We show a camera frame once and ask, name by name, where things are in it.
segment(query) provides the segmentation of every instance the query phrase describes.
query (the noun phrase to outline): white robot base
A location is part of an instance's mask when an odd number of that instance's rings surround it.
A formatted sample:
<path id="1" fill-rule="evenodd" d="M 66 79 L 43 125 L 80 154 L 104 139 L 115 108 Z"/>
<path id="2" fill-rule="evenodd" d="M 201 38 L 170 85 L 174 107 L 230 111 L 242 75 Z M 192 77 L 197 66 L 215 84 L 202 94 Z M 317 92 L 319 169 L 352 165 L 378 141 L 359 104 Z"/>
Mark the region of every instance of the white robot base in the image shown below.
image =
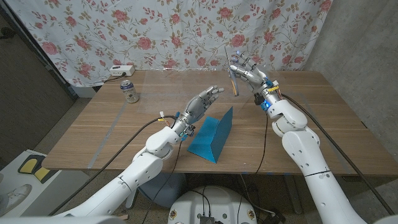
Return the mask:
<path id="1" fill-rule="evenodd" d="M 174 202 L 170 209 L 168 224 L 257 223 L 253 207 L 240 194 L 226 187 L 213 185 L 206 186 L 203 193 L 203 188 L 194 189 L 196 192 L 189 191 Z M 202 194 L 209 200 L 210 215 L 208 202 Z"/>

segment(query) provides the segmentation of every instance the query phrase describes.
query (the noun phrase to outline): floral curtain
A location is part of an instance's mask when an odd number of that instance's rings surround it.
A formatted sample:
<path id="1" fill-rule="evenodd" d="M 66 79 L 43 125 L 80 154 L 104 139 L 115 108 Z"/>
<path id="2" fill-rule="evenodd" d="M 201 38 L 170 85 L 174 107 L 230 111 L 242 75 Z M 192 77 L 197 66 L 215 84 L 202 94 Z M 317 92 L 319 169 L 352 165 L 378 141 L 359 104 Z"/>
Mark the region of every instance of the floral curtain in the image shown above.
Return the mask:
<path id="1" fill-rule="evenodd" d="M 6 0 L 75 86 L 102 85 L 112 65 L 226 68 L 224 46 L 271 70 L 300 70 L 331 0 Z"/>

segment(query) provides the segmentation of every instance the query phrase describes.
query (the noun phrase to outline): blue foam block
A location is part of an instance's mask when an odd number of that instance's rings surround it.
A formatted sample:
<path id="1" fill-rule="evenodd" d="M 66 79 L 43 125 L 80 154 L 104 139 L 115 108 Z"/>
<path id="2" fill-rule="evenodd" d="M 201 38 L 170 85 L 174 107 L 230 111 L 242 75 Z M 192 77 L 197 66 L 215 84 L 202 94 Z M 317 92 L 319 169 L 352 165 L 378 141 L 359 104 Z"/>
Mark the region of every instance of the blue foam block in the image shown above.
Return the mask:
<path id="1" fill-rule="evenodd" d="M 191 145 L 189 145 L 188 152 L 217 163 L 232 128 L 232 115 L 233 109 L 231 107 L 221 121 L 207 117 Z"/>

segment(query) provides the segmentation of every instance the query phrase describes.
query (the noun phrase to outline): table leg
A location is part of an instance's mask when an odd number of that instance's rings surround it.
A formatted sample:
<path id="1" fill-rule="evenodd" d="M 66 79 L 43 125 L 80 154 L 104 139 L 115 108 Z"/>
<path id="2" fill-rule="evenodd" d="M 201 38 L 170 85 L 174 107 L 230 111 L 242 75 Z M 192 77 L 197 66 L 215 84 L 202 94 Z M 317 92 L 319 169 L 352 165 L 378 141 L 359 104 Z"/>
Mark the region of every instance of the table leg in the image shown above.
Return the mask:
<path id="1" fill-rule="evenodd" d="M 284 179 L 285 179 L 287 190 L 290 195 L 290 200 L 293 205 L 293 211 L 299 215 L 299 214 L 303 213 L 303 208 L 301 207 L 301 201 L 299 198 L 299 193 L 297 192 L 297 186 L 294 181 L 294 176 L 284 175 Z"/>

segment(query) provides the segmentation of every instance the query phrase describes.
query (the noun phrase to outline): gray wall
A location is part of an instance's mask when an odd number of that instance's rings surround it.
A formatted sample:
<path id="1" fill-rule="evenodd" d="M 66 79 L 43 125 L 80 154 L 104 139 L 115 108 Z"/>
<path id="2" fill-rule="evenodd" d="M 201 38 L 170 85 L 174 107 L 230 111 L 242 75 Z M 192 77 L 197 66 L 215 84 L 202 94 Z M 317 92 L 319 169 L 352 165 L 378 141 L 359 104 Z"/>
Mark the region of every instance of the gray wall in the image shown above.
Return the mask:
<path id="1" fill-rule="evenodd" d="M 322 72 L 398 162 L 398 1 L 335 0 L 304 70 Z"/>

